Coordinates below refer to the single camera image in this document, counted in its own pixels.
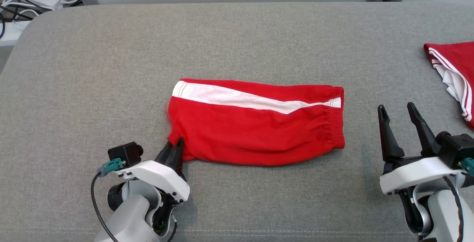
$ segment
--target red shorts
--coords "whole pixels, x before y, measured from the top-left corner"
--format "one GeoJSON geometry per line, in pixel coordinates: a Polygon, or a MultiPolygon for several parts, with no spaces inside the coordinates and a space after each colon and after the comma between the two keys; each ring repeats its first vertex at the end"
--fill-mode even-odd
{"type": "Polygon", "coordinates": [[[184,160],[275,166],[344,148],[344,89],[182,79],[168,107],[184,160]]]}
{"type": "Polygon", "coordinates": [[[473,90],[474,83],[474,42],[455,44],[425,44],[433,68],[443,78],[446,91],[456,99],[463,110],[467,125],[474,129],[473,90]]]}

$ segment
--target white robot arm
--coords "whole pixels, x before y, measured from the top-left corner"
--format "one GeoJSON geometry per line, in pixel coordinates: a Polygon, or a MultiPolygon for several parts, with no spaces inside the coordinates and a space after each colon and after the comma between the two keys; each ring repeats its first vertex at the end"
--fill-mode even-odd
{"type": "MultiPolygon", "coordinates": [[[[176,146],[166,144],[155,161],[141,161],[143,150],[134,142],[109,149],[111,161],[98,170],[98,176],[115,171],[127,181],[109,190],[107,200],[114,214],[107,224],[96,210],[103,228],[95,242],[159,242],[174,228],[168,241],[173,238],[177,221],[172,212],[190,193],[181,172],[182,151],[180,140],[176,146]]],[[[94,195],[93,203],[97,208],[94,195]]]]}
{"type": "Polygon", "coordinates": [[[457,189],[474,185],[474,139],[448,132],[435,137],[411,102],[408,112],[422,151],[421,156],[404,158],[384,106],[378,108],[385,161],[382,191],[400,196],[408,228],[420,242],[473,241],[474,214],[457,189]]]}

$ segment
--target gray cushion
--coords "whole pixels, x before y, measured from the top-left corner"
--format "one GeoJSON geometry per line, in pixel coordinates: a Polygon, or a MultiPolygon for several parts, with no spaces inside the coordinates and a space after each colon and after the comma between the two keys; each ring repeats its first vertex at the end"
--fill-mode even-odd
{"type": "MultiPolygon", "coordinates": [[[[345,88],[346,148],[265,168],[185,164],[190,200],[179,241],[415,241],[383,195],[376,108],[408,155],[415,102],[435,133],[472,131],[422,50],[474,38],[474,8],[445,4],[273,3],[88,6],[46,13],[0,76],[2,241],[91,241],[90,201],[107,149],[166,142],[166,103],[181,77],[345,88]]],[[[96,186],[104,218],[110,175],[96,186]]],[[[473,205],[474,192],[463,190],[473,205]]]]}

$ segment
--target red clothing with white trim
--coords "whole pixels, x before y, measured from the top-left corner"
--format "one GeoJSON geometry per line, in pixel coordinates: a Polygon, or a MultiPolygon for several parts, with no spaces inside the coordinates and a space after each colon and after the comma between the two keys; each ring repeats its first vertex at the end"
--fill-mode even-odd
{"type": "Polygon", "coordinates": [[[182,79],[168,107],[184,160],[275,166],[344,148],[344,89],[182,79]]]}
{"type": "Polygon", "coordinates": [[[456,99],[463,110],[467,125],[474,129],[472,117],[474,83],[474,42],[456,44],[425,44],[433,68],[448,88],[446,91],[456,99]]]}

